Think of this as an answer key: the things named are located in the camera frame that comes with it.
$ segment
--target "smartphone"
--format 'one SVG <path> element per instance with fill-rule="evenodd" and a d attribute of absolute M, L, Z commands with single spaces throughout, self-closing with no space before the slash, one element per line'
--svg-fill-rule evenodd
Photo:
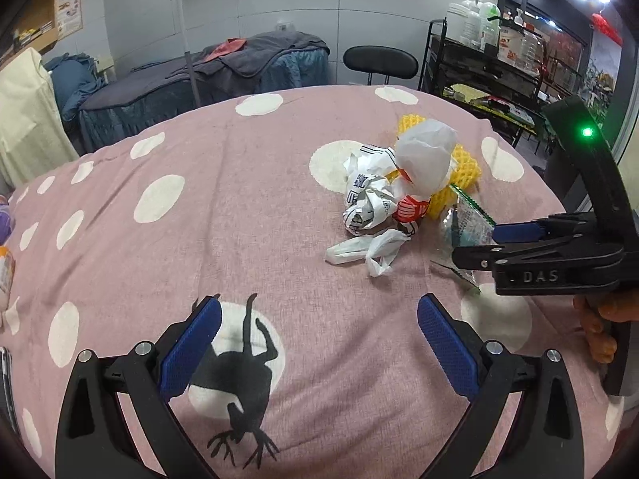
<path fill-rule="evenodd" d="M 9 422 L 14 432 L 20 436 L 18 419 L 15 417 L 14 396 L 11 392 L 11 354 L 5 347 L 0 347 L 2 361 L 2 383 L 0 384 L 0 411 Z"/>

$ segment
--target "blue bed skirt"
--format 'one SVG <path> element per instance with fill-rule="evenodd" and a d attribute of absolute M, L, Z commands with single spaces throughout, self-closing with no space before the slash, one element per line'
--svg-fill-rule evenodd
<path fill-rule="evenodd" d="M 328 85 L 328 54 L 323 49 L 283 54 L 265 69 L 255 93 Z M 228 98 L 220 89 L 200 89 L 203 105 Z M 103 110 L 80 110 L 82 140 L 88 152 L 133 137 L 147 127 L 194 110 L 191 82 L 177 81 L 136 100 L 130 105 Z"/>

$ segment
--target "silver screw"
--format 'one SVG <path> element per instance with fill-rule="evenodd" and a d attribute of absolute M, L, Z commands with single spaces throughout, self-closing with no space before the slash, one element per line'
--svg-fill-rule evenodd
<path fill-rule="evenodd" d="M 488 344 L 486 344 L 486 349 L 490 354 L 501 354 L 504 350 L 504 346 L 501 345 L 499 342 L 491 340 L 490 342 L 488 342 Z"/>
<path fill-rule="evenodd" d="M 135 352 L 140 356 L 149 354 L 151 352 L 151 344 L 149 342 L 140 342 L 135 346 Z"/>
<path fill-rule="evenodd" d="M 557 349 L 549 349 L 548 351 L 546 351 L 546 356 L 551 362 L 561 361 L 561 353 L 558 352 Z"/>
<path fill-rule="evenodd" d="M 93 352 L 90 349 L 85 349 L 78 355 L 78 360 L 81 362 L 88 362 L 89 360 L 91 360 L 92 356 Z"/>

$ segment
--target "polka dot tablecloth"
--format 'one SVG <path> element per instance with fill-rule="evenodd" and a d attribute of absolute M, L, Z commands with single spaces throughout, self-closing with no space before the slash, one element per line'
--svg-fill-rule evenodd
<path fill-rule="evenodd" d="M 417 326 L 417 302 L 432 292 L 483 338 L 522 354 L 561 351 L 592 477 L 611 453 L 623 403 L 603 393 L 570 297 L 498 297 L 488 274 L 479 276 L 481 294 L 469 292 L 430 264 L 437 228 L 429 220 L 390 276 L 324 262 L 347 239 L 344 160 L 361 143 L 392 145 L 406 113 L 458 131 L 482 169 L 473 194 L 498 222 L 561 211 L 487 121 L 395 87 L 226 101 L 18 189 L 8 241 L 17 268 L 0 344 L 14 358 L 25 445 L 44 470 L 53 476 L 79 352 L 125 354 L 185 319 L 198 297 L 219 293 L 222 328 L 188 390 L 171 400 L 218 475 L 416 478 L 468 405 Z M 480 469 L 499 453 L 515 399 Z M 123 408 L 143 459 L 159 470 L 126 397 Z"/>

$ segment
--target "white pole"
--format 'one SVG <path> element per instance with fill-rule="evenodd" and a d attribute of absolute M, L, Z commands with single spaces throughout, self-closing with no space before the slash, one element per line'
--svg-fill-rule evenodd
<path fill-rule="evenodd" d="M 187 39 L 187 26 L 184 24 L 184 9 L 182 8 L 182 0 L 175 0 L 178 6 L 178 18 L 180 19 L 180 32 L 182 34 L 182 44 L 184 46 L 184 59 L 187 62 L 187 71 L 191 79 L 191 89 L 193 89 L 193 97 L 195 98 L 196 108 L 202 106 L 199 91 L 197 89 L 196 73 L 193 70 L 193 61 L 191 59 L 191 51 L 189 50 L 189 40 Z"/>

